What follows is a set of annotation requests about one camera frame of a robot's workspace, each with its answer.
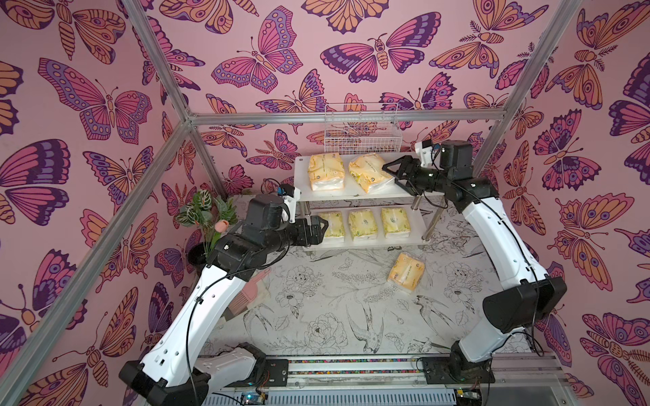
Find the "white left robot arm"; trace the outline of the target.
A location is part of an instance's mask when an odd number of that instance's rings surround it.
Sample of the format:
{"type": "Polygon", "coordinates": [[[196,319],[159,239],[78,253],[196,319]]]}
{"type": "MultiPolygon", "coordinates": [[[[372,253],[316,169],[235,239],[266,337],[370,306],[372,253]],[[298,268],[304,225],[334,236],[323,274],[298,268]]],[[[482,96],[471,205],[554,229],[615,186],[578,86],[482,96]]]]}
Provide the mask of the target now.
{"type": "Polygon", "coordinates": [[[224,311],[258,270],[273,266],[297,246],[323,243],[327,221],[299,218],[301,191],[282,184],[275,195],[255,196],[246,217],[207,253],[195,290],[158,343],[141,359],[125,363],[120,380],[150,405],[201,405],[232,384],[264,381],[266,356],[242,343],[211,358],[199,357],[224,311]]]}

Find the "yellow floral tissue pack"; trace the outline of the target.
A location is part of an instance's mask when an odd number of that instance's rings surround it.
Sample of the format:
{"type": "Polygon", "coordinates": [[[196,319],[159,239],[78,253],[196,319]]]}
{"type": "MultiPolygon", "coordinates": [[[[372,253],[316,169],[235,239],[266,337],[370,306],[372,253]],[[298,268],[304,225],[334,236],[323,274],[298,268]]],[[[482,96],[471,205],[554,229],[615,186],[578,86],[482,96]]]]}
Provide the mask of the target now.
{"type": "Polygon", "coordinates": [[[348,225],[353,241],[375,240],[377,238],[377,221],[370,209],[350,211],[348,225]]]}
{"type": "Polygon", "coordinates": [[[406,210],[402,207],[384,207],[381,209],[384,237],[407,238],[411,235],[411,223],[406,210]]]}
{"type": "Polygon", "coordinates": [[[324,244],[338,244],[345,241],[345,216],[342,211],[324,211],[318,214],[328,222],[328,227],[323,237],[324,244]]]}

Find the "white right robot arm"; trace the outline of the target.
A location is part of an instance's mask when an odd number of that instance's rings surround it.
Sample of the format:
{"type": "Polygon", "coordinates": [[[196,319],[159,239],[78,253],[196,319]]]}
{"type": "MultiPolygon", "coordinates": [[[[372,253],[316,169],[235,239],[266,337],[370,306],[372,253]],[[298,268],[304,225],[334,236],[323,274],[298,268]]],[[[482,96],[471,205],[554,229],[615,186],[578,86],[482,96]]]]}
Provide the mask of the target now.
{"type": "Polygon", "coordinates": [[[501,291],[483,300],[481,321],[454,343],[450,353],[451,365],[477,367],[512,336],[533,336],[534,324],[550,315],[567,286],[526,248],[491,181],[475,176],[469,142],[426,141],[417,152],[418,157],[404,155],[387,162],[384,172],[412,196],[438,193],[453,204],[474,228],[501,283],[501,291]]]}

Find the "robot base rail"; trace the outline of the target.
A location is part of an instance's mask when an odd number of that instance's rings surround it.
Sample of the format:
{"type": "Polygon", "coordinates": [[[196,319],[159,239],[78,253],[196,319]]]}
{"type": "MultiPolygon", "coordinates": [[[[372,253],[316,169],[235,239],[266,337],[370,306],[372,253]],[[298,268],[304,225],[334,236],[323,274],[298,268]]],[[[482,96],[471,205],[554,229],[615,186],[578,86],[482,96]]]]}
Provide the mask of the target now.
{"type": "Polygon", "coordinates": [[[555,357],[497,354],[485,377],[459,382],[447,355],[280,356],[258,386],[228,387],[207,405],[577,405],[555,357]]]}

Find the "orange tissue pack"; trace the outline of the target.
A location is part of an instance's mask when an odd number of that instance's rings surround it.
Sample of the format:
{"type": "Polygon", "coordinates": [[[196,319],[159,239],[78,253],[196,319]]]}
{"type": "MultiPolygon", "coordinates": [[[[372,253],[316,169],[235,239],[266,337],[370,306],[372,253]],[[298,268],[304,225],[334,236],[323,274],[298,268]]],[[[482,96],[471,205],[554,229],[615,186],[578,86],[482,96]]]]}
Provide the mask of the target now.
{"type": "Polygon", "coordinates": [[[376,153],[353,159],[348,166],[355,182],[367,193],[372,194],[388,186],[393,177],[383,170],[385,161],[376,153]]]}
{"type": "Polygon", "coordinates": [[[426,270],[425,263],[406,253],[401,253],[388,275],[388,282],[407,292],[414,292],[426,270]]]}
{"type": "Polygon", "coordinates": [[[307,175],[312,191],[339,190],[345,187],[345,168],[338,153],[310,157],[307,175]]]}

